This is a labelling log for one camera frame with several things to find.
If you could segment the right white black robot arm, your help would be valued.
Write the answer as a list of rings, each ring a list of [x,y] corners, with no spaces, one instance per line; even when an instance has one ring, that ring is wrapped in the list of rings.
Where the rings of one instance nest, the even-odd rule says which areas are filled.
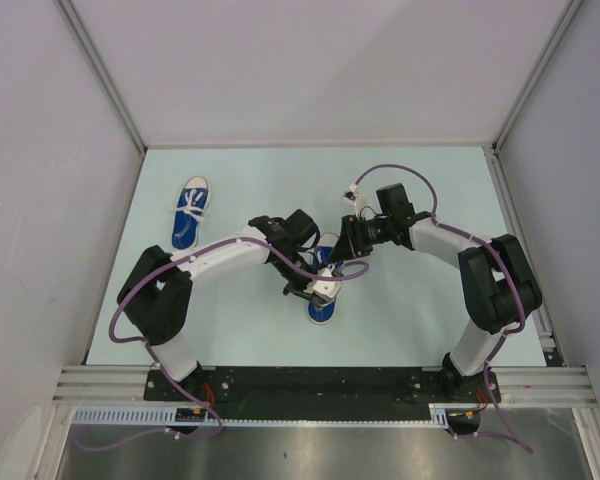
[[[464,401],[477,385],[488,384],[488,368],[506,339],[523,331],[529,315],[541,306],[534,273],[511,234],[484,239],[439,222],[431,212],[416,212],[400,183],[378,189],[376,196],[379,214],[341,219],[328,262],[364,258],[374,246],[391,242],[458,269],[469,321],[443,358],[440,384],[449,399]]]

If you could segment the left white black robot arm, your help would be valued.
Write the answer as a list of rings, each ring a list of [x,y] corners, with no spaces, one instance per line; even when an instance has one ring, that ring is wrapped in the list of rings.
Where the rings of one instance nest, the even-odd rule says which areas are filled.
[[[269,264],[287,281],[289,292],[304,296],[317,270],[302,253],[317,244],[320,230],[303,210],[289,217],[259,216],[235,234],[189,252],[145,249],[133,267],[117,303],[140,332],[139,341],[167,372],[166,387],[177,398],[194,397],[201,387],[198,359],[183,328],[194,288],[247,267]]]

